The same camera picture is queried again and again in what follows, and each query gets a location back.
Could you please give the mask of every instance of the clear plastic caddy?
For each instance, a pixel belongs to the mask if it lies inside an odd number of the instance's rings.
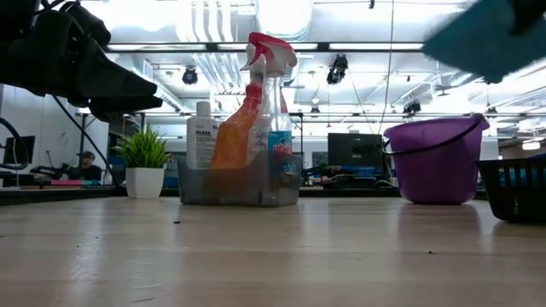
[[[299,198],[302,160],[282,152],[260,152],[246,168],[194,170],[177,157],[180,201],[187,205],[295,205]]]

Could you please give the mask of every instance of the black plastic crate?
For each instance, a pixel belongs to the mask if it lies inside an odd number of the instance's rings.
[[[546,223],[546,159],[477,162],[495,217]]]

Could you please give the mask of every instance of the table surface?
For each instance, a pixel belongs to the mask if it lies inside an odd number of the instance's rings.
[[[546,228],[501,222],[479,201],[4,206],[0,299],[18,307],[544,306]]]

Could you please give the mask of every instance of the purple bucket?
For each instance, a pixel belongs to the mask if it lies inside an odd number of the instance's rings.
[[[417,204],[458,205],[476,195],[482,114],[466,119],[433,119],[385,131],[402,196]]]

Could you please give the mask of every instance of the white pot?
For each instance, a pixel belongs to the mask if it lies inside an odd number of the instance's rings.
[[[125,170],[127,194],[136,199],[158,198],[163,188],[165,170],[152,168],[128,168]]]

